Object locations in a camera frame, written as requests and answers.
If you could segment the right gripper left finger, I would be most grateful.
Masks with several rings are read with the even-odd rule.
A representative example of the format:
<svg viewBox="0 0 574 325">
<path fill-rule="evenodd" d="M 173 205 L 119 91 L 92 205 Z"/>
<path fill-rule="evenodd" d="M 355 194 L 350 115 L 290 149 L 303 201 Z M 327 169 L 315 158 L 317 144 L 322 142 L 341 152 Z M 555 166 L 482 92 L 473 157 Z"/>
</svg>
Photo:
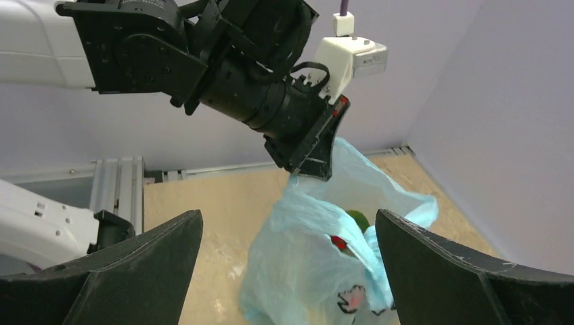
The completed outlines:
<svg viewBox="0 0 574 325">
<path fill-rule="evenodd" d="M 36 274 L 1 278 L 2 324 L 177 324 L 202 240 L 199 210 Z"/>
</svg>

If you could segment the light blue plastic bag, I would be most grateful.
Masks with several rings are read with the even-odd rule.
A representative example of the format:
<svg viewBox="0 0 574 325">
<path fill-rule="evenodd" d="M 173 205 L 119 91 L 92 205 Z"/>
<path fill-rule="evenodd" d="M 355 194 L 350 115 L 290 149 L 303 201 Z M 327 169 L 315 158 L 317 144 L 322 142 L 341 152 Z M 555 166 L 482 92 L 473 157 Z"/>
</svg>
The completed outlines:
<svg viewBox="0 0 574 325">
<path fill-rule="evenodd" d="M 388 209 L 424 228 L 433 196 L 404 190 L 338 138 L 328 181 L 291 176 L 248 251 L 239 306 L 249 324 L 392 324 L 398 318 L 376 230 L 361 233 L 346 210 L 374 222 Z M 340 252 L 330 236 L 350 250 Z"/>
</svg>

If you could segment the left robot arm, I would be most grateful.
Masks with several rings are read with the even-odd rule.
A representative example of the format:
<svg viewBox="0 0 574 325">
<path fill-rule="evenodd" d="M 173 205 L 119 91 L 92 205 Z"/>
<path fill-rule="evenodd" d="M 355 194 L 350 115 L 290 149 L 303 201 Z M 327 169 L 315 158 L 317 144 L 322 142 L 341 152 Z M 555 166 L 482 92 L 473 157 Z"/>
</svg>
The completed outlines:
<svg viewBox="0 0 574 325">
<path fill-rule="evenodd" d="M 305 1 L 2 1 L 1 81 L 204 104 L 261 133 L 279 168 L 326 181 L 349 101 L 321 95 L 326 64 L 300 61 L 316 18 Z"/>
</svg>

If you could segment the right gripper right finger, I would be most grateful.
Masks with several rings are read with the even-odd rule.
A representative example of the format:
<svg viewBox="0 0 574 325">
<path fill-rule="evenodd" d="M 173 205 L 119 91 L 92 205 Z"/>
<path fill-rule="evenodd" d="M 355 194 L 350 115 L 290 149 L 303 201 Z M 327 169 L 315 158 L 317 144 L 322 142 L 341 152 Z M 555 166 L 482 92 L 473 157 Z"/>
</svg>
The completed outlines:
<svg viewBox="0 0 574 325">
<path fill-rule="evenodd" d="M 380 209 L 376 235 L 402 324 L 572 324 L 573 277 L 481 253 Z"/>
</svg>

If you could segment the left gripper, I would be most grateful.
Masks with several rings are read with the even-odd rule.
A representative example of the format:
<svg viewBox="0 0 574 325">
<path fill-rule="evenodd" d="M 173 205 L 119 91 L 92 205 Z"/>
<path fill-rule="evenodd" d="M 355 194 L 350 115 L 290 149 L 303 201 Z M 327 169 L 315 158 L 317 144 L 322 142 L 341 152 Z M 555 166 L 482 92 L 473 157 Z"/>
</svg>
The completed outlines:
<svg viewBox="0 0 574 325">
<path fill-rule="evenodd" d="M 251 69 L 262 71 L 242 58 L 224 61 L 200 102 L 262 133 L 279 168 L 328 181 L 336 132 L 350 101 L 331 105 L 302 77 L 260 83 L 250 77 Z"/>
</svg>

